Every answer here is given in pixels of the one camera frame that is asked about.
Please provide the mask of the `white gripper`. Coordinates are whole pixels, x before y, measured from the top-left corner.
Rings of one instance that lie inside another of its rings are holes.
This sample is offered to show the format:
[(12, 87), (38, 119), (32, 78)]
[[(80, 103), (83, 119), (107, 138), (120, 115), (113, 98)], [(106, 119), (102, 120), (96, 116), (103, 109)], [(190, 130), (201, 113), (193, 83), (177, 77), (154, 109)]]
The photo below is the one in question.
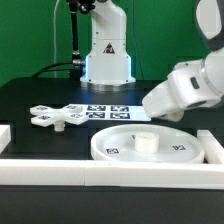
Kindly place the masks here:
[(184, 116), (167, 81), (151, 90), (143, 98), (142, 105), (149, 118), (178, 122)]

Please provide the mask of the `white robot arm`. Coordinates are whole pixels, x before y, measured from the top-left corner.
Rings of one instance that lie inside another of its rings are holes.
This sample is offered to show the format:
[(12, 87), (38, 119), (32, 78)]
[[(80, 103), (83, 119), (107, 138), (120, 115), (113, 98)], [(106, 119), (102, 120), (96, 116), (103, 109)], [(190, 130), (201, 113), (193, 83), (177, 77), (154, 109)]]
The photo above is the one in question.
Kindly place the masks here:
[[(93, 0), (92, 5), (92, 49), (81, 84), (101, 91), (133, 84), (125, 12), (112, 0)], [(195, 19), (210, 53), (176, 64), (167, 79), (143, 98), (150, 118), (179, 121), (186, 110), (224, 103), (224, 0), (198, 0)]]

